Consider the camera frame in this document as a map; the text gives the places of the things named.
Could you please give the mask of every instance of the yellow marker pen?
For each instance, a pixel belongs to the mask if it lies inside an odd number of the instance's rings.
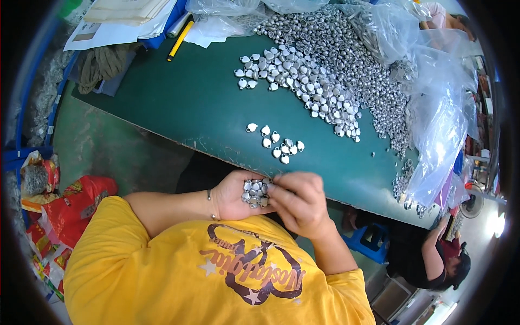
[[[177,53],[177,50],[179,49],[180,44],[183,42],[184,37],[186,37],[186,34],[188,34],[190,28],[193,26],[193,22],[190,21],[184,28],[183,32],[180,34],[179,38],[175,42],[175,45],[172,47],[172,50],[170,51],[170,54],[166,58],[166,61],[171,62],[173,59],[173,56],[175,53]]]

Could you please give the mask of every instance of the wrist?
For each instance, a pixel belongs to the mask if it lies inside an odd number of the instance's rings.
[[[331,218],[327,217],[327,220],[324,220],[321,227],[319,227],[319,232],[317,232],[312,238],[309,238],[309,240],[313,244],[325,242],[333,238],[335,234],[339,235],[336,224]]]
[[[208,216],[213,219],[213,215],[215,216],[215,220],[222,220],[220,217],[220,212],[218,210],[218,195],[215,188],[206,190],[206,201],[208,202]]]

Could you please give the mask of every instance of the green work table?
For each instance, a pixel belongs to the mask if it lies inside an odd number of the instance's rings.
[[[333,125],[311,118],[292,91],[267,90],[258,80],[254,89],[240,90],[235,69],[239,57],[262,54],[275,44],[265,36],[231,37],[208,49],[184,42],[172,62],[166,61],[174,40],[167,39],[157,50],[136,56],[115,97],[90,93],[73,96],[123,120],[260,174],[309,171],[323,178],[327,197],[393,219],[430,228],[438,208],[419,219],[393,197],[392,180],[401,172],[393,150],[386,152],[389,139],[379,139],[369,110],[358,120],[360,142],[338,137]],[[258,129],[246,133],[246,125]],[[282,164],[262,147],[260,128],[269,125],[281,140],[303,141],[305,150]],[[417,163],[417,152],[407,158]]]

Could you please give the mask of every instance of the yellow t-shirt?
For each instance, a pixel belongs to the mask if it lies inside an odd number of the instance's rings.
[[[265,216],[190,221],[150,240],[103,199],[63,281],[80,324],[375,324],[360,269],[326,276]]]

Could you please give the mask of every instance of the gray cloth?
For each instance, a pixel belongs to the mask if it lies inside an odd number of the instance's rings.
[[[101,80],[108,81],[121,73],[125,67],[126,54],[141,46],[141,43],[116,44],[91,48],[79,64],[80,94],[88,94]]]

